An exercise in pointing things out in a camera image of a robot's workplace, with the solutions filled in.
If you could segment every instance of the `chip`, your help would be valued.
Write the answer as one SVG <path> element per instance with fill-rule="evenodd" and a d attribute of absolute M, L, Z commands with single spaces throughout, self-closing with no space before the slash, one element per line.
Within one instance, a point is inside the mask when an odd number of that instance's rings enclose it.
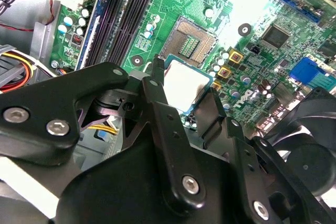
<path fill-rule="evenodd" d="M 288 65 L 288 63 L 289 63 L 288 60 L 282 60 L 282 62 L 280 63 L 280 66 L 284 68 L 285 66 Z"/>
<path fill-rule="evenodd" d="M 332 58 L 336 56 L 336 43 L 326 40 L 317 50 L 318 53 Z"/>
<path fill-rule="evenodd" d="M 225 68 L 225 67 L 222 67 L 219 72 L 218 72 L 218 75 L 227 79 L 230 75 L 231 75 L 231 70 Z"/>
<path fill-rule="evenodd" d="M 270 46 L 274 49 L 279 49 L 286 43 L 287 39 L 289 38 L 289 34 L 281 28 L 273 25 L 268 27 L 261 38 L 264 44 L 267 46 Z"/>

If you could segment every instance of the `capacitor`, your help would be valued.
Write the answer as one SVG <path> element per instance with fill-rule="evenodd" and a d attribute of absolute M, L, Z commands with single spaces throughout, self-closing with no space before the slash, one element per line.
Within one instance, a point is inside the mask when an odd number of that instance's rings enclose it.
<path fill-rule="evenodd" d="M 243 82 L 244 85 L 249 85 L 251 83 L 251 78 L 246 74 L 241 76 L 240 80 Z"/>
<path fill-rule="evenodd" d="M 212 10 L 211 8 L 207 8 L 204 10 L 204 16 L 207 18 L 212 18 L 214 14 L 214 10 Z"/>
<path fill-rule="evenodd" d="M 59 25 L 58 30 L 61 34 L 66 34 L 69 31 L 69 28 L 65 25 Z"/>
<path fill-rule="evenodd" d="M 209 74 L 211 77 L 215 77 L 215 76 L 216 76 L 216 72 L 215 72 L 212 68 L 210 68 L 210 69 L 208 70 L 208 74 Z"/>
<path fill-rule="evenodd" d="M 80 27 L 84 27 L 84 26 L 86 26 L 86 24 L 87 24 L 87 22 L 86 22 L 86 20 L 85 20 L 83 17 L 80 17 L 80 18 L 78 19 L 78 25 L 79 25 Z"/>
<path fill-rule="evenodd" d="M 227 60 L 229 58 L 229 53 L 226 52 L 226 51 L 222 51 L 220 53 L 220 56 L 224 59 L 224 60 Z"/>
<path fill-rule="evenodd" d="M 215 72 L 218 72 L 221 69 L 221 67 L 216 63 L 212 64 L 212 68 L 214 69 Z"/>
<path fill-rule="evenodd" d="M 152 31 L 145 31 L 143 33 L 143 36 L 146 38 L 146 39 L 150 39 L 153 35 L 153 32 Z"/>
<path fill-rule="evenodd" d="M 83 18 L 88 18 L 90 17 L 90 11 L 87 9 L 87 8 L 83 8 L 81 11 L 80 11 L 81 15 Z"/>
<path fill-rule="evenodd" d="M 261 84 L 264 86 L 266 90 L 270 90 L 272 88 L 271 83 L 269 83 L 269 81 L 266 79 L 263 79 L 261 81 Z"/>
<path fill-rule="evenodd" d="M 259 85 L 257 86 L 257 89 L 258 89 L 258 91 L 260 92 L 260 94 L 263 94 L 263 95 L 267 94 L 267 90 L 264 88 L 263 85 L 259 84 Z"/>
<path fill-rule="evenodd" d="M 63 21 L 66 26 L 72 26 L 76 22 L 76 18 L 73 16 L 66 16 Z"/>
<path fill-rule="evenodd" d="M 231 94 L 231 96 L 233 98 L 237 98 L 238 99 L 240 97 L 240 94 L 239 94 L 238 90 L 236 90 L 236 89 L 231 89 L 230 90 L 230 94 Z"/>
<path fill-rule="evenodd" d="M 230 104 L 227 101 L 223 101 L 222 105 L 225 111 L 228 111 L 230 109 Z"/>
<path fill-rule="evenodd" d="M 222 57 L 218 57 L 218 58 L 216 59 L 216 62 L 217 62 L 217 64 L 218 64 L 219 66 L 222 66 L 222 65 L 224 65 L 224 63 L 225 63 L 225 60 L 223 60 Z"/>
<path fill-rule="evenodd" d="M 84 35 L 84 29 L 81 27 L 78 27 L 76 29 L 76 34 L 78 34 L 79 36 L 83 36 Z"/>

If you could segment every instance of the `motherboard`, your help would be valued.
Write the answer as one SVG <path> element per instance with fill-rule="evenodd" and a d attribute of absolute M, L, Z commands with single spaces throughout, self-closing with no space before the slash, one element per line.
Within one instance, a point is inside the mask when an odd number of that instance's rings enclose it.
<path fill-rule="evenodd" d="M 155 57 L 178 59 L 211 80 L 226 113 L 245 132 L 262 134 L 312 88 L 335 93 L 335 0 L 88 0 L 77 10 L 62 7 L 59 25 L 67 26 L 69 16 L 78 24 L 87 6 L 99 13 L 86 18 L 86 35 L 76 33 L 78 26 L 55 35 L 51 60 L 57 68 L 110 61 L 128 73 L 150 74 Z M 178 64 L 167 66 L 176 84 L 165 92 L 190 100 L 179 91 L 199 90 L 200 83 Z M 197 100 L 190 101 L 181 119 L 194 129 Z"/>

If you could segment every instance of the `red wire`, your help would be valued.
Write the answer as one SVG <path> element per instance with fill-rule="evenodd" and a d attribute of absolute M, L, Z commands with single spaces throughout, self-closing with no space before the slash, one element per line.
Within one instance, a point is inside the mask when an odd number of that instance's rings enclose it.
<path fill-rule="evenodd" d="M 23 85 L 25 85 L 28 82 L 28 80 L 29 80 L 29 74 L 28 74 L 29 73 L 29 69 L 28 69 L 28 67 L 25 64 L 23 64 L 23 66 L 25 67 L 25 70 L 26 70 L 26 77 L 25 77 L 25 79 L 22 82 L 20 82 L 19 84 L 17 84 L 16 86 L 14 86 L 14 87 L 10 87 L 10 88 L 7 88 L 7 89 L 1 89 L 2 92 L 8 92 L 8 91 L 12 91 L 12 90 L 18 89 L 18 88 L 22 87 Z"/>

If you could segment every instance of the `black ic chip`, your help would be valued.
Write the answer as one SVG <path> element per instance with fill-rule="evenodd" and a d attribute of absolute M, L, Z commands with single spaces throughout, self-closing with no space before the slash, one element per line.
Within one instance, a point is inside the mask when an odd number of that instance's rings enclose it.
<path fill-rule="evenodd" d="M 230 79 L 230 80 L 227 82 L 227 84 L 229 84 L 229 85 L 233 85 L 233 84 L 235 84 L 235 81 L 232 80 L 232 79 Z"/>
<path fill-rule="evenodd" d="M 282 62 L 280 63 L 280 66 L 284 68 L 285 66 L 288 65 L 288 63 L 289 63 L 288 60 L 282 60 Z"/>
<path fill-rule="evenodd" d="M 246 67 L 244 65 L 240 65 L 238 68 L 240 71 L 245 71 Z"/>
<path fill-rule="evenodd" d="M 279 49 L 285 44 L 289 34 L 277 26 L 270 26 L 261 38 L 266 44 Z"/>
<path fill-rule="evenodd" d="M 332 58 L 336 55 L 336 43 L 326 40 L 317 50 L 320 54 Z"/>

